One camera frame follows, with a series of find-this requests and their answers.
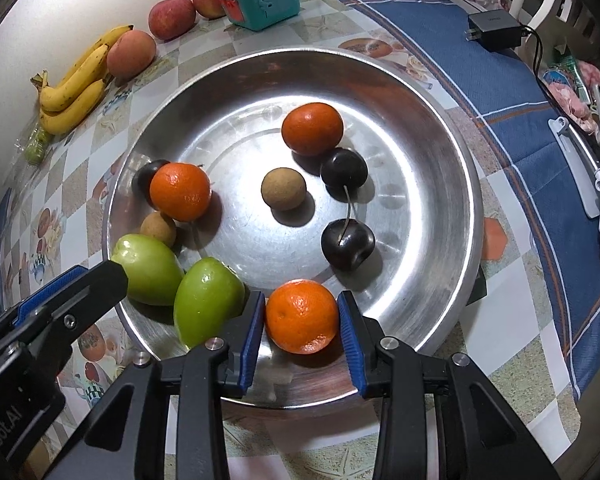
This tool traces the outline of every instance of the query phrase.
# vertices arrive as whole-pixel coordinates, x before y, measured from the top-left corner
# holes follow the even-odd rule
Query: orange
[[[211,186],[209,177],[199,167],[170,162],[155,173],[149,195],[161,213],[179,222],[191,222],[209,206]]]
[[[338,111],[325,103],[308,103],[291,110],[282,121],[282,140],[299,155],[315,156],[335,148],[344,123]]]
[[[292,354],[313,354],[338,333],[338,305],[312,280],[292,280],[273,291],[265,309],[269,337]]]

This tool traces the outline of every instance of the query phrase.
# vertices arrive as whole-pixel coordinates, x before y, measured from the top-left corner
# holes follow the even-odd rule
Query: black power adapter
[[[489,52],[520,46],[528,36],[524,25],[504,9],[469,14],[468,21],[467,41],[477,41]]]

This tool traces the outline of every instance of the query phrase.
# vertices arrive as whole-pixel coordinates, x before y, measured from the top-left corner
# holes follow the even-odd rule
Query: metal bowl
[[[353,197],[354,217],[371,227],[377,244],[350,274],[331,269],[320,249],[324,227],[346,215],[346,199],[327,192],[319,161],[295,156],[280,135],[289,111],[316,101],[340,112],[341,145],[369,167]],[[131,180],[157,158],[202,164],[214,190],[209,211],[182,225],[176,250],[183,268],[214,256],[266,295],[294,278],[316,280],[334,295],[350,289],[366,316],[424,353],[458,320],[482,246],[480,186],[448,116],[404,74],[356,53],[298,47],[236,57],[193,78],[153,113],[124,160],[104,219],[104,257],[151,211]],[[280,166],[306,179],[307,199],[293,212],[274,213],[260,196],[264,175]],[[131,337],[158,359],[186,351],[171,309],[125,300],[117,310]],[[339,342],[296,356],[264,335],[253,386],[233,402],[324,412],[355,402],[355,393]]]

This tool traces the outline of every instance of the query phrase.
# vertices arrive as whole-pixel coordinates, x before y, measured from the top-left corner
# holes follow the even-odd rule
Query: blue cloth
[[[513,53],[490,53],[465,39],[467,14],[448,0],[340,1],[393,34],[480,124],[527,216],[579,397],[600,367],[598,220],[585,215],[549,130],[558,114]]]

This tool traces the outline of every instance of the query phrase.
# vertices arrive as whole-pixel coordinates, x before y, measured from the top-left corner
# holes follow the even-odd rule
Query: cherry
[[[151,202],[151,197],[149,196],[149,186],[151,186],[151,181],[157,171],[168,163],[169,161],[164,160],[163,158],[152,160],[136,171],[136,174],[131,181],[131,189],[133,189],[135,193],[142,195],[151,207],[153,207],[154,204]]]
[[[376,237],[366,224],[340,218],[322,231],[320,245],[322,254],[334,269],[351,272],[374,251]]]
[[[368,176],[365,159],[346,148],[335,148],[320,166],[320,178],[327,187],[345,187],[349,192],[361,187]]]

